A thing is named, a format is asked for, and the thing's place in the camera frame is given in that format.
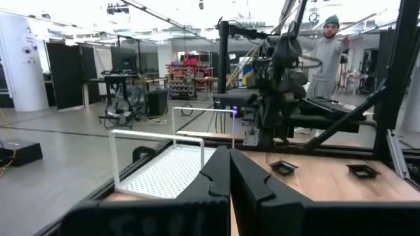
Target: man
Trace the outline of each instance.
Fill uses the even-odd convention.
[[[307,37],[298,37],[302,48],[314,52],[314,57],[322,61],[322,66],[312,69],[306,97],[323,97],[331,99],[333,96],[338,68],[340,65],[341,53],[350,46],[350,37],[338,39],[335,34],[340,27],[340,21],[337,16],[330,16],[324,24],[324,37],[321,39],[309,39]],[[295,132],[310,134],[310,129],[297,128]]]

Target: gray sweatshirt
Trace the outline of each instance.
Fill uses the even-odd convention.
[[[348,48],[347,44],[336,37],[332,39],[310,39],[299,36],[297,40],[303,49],[314,51],[313,57],[322,61],[322,66],[312,69],[312,79],[335,81],[340,65],[341,53]]]

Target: black box on floor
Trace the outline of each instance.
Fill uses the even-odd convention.
[[[0,146],[0,158],[12,157],[16,150],[16,157],[12,162],[12,166],[21,167],[33,161],[42,159],[41,145],[37,142],[27,140],[2,140],[3,145]]]

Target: gray pants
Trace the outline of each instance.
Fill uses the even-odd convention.
[[[308,91],[306,92],[306,97],[322,97],[326,99],[331,99],[335,92],[335,86],[336,84],[334,80],[321,80],[313,78],[313,80],[309,84]]]

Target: black square dish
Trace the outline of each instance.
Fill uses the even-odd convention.
[[[275,163],[271,163],[270,167],[274,172],[281,174],[282,176],[293,174],[295,169],[298,168],[297,166],[285,161],[277,161]]]
[[[379,172],[367,165],[347,165],[348,171],[353,173],[357,178],[374,179]]]

